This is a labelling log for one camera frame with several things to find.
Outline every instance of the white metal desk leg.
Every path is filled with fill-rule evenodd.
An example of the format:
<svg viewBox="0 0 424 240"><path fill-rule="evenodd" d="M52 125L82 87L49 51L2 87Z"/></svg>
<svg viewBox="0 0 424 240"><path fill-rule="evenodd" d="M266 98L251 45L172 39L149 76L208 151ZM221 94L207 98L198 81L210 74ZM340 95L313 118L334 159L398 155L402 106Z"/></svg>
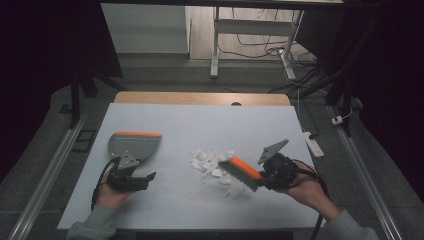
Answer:
<svg viewBox="0 0 424 240"><path fill-rule="evenodd" d="M280 52L281 54L280 57L281 57L281 60L283 61L284 68L289 80L296 79L296 76L294 75L293 69L290 65L289 54L290 54L291 46L293 45L294 38L297 33L297 29L299 28L299 23L300 23L300 19L302 18L302 14L303 14L303 11L299 11L297 16L295 17L290 36L287 39L286 48L282 50L282 52Z"/></svg>
<svg viewBox="0 0 424 240"><path fill-rule="evenodd" d="M213 15L214 24L214 36L213 36L213 49L212 49L212 61L211 61L211 78L218 77L218 34L219 34L219 7L214 7Z"/></svg>

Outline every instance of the hand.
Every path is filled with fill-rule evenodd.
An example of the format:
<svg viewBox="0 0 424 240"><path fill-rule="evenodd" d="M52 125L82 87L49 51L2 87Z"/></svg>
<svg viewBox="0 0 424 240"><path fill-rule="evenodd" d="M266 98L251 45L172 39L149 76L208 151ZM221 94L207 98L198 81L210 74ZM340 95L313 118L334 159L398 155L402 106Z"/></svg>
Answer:
<svg viewBox="0 0 424 240"><path fill-rule="evenodd" d="M307 171L316 172L315 168L294 160L296 165ZM340 214L340 209L325 195L321 185L311 176L298 173L293 187L276 189L276 192L285 193L299 203L315 209L325 220L331 221Z"/></svg>
<svg viewBox="0 0 424 240"><path fill-rule="evenodd" d="M120 192L113 189L109 184L106 183L108 173L103 178L99 188L99 195L97 196L96 204L111 208L118 211L125 199L134 192Z"/></svg>

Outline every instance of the white tabletop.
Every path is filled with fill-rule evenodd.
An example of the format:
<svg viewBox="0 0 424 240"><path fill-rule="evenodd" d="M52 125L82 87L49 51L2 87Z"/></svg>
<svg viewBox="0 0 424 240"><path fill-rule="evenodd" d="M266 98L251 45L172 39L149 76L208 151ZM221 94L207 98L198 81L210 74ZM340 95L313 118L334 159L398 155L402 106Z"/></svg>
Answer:
<svg viewBox="0 0 424 240"><path fill-rule="evenodd" d="M110 104L59 229L68 229L90 214L93 189L110 160L107 143L117 131L159 132L157 151L134 172L157 172L147 190L131 195L118 214L121 229L264 230L314 227L318 213L289 196L245 187L237 198L214 179L203 183L202 172L190 166L190 151L205 148L217 155L235 155L257 165L263 148L288 139L280 152L313 165L293 107Z"/></svg>

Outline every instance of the orange strip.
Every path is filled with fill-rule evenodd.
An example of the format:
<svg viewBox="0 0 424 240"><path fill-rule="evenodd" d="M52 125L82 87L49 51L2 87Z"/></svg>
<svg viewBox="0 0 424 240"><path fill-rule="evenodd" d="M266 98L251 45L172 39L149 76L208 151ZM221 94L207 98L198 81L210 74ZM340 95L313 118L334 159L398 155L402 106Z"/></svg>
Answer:
<svg viewBox="0 0 424 240"><path fill-rule="evenodd" d="M116 135L162 137L162 134L152 132L116 132Z"/></svg>
<svg viewBox="0 0 424 240"><path fill-rule="evenodd" d="M241 160L238 157L232 157L230 160L231 165L238 168L240 171L246 173L249 177L251 177L253 180L260 180L262 179L262 175L258 173L253 167L251 167L248 163Z"/></svg>

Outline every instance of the wooden floor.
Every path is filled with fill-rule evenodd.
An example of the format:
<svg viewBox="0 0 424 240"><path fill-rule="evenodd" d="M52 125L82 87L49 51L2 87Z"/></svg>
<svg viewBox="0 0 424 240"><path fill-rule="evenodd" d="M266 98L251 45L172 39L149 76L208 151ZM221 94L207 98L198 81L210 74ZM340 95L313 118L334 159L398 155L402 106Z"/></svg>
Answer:
<svg viewBox="0 0 424 240"><path fill-rule="evenodd" d="M285 21L292 19L292 10L275 9L249 9L249 8L220 8L220 19L244 19L244 20L267 20L267 21ZM191 34L190 34L190 59L191 60L210 60L213 47L213 8L212 7L189 7L191 16ZM243 57L237 54L219 53L219 59L233 60L280 60L279 56L257 56L266 55L267 50L285 46L287 37L279 36L256 36L256 35L237 35L220 34L218 45L222 51L234 52L250 57ZM293 45L292 53L295 56L307 52L300 45ZM303 60L310 60L312 54L303 55Z"/></svg>

